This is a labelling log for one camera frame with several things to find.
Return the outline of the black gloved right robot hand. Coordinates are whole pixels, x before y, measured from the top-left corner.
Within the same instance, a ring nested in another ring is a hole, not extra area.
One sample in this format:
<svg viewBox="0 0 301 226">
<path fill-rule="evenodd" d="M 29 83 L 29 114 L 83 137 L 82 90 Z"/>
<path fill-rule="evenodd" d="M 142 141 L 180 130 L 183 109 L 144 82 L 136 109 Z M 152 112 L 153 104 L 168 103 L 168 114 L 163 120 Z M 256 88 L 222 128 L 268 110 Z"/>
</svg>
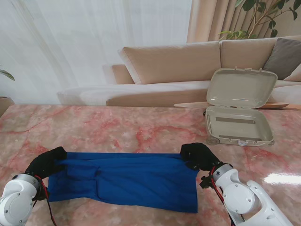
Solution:
<svg viewBox="0 0 301 226">
<path fill-rule="evenodd" d="M 211 171 L 214 166 L 222 164 L 222 161 L 203 143 L 183 144 L 180 156 L 192 170 Z"/>
</svg>

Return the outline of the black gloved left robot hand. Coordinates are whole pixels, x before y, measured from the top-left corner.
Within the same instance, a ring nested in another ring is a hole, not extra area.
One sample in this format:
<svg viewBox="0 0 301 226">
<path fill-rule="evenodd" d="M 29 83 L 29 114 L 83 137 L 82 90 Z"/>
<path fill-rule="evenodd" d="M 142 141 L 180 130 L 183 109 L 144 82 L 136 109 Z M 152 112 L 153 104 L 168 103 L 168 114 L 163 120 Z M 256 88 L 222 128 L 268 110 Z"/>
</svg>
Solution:
<svg viewBox="0 0 301 226">
<path fill-rule="evenodd" d="M 57 162 L 65 160 L 66 158 L 67 152 L 61 146 L 44 152 L 32 160 L 30 165 L 25 170 L 25 174 L 36 178 L 45 179 L 64 170 L 65 166 L 58 165 Z"/>
</svg>

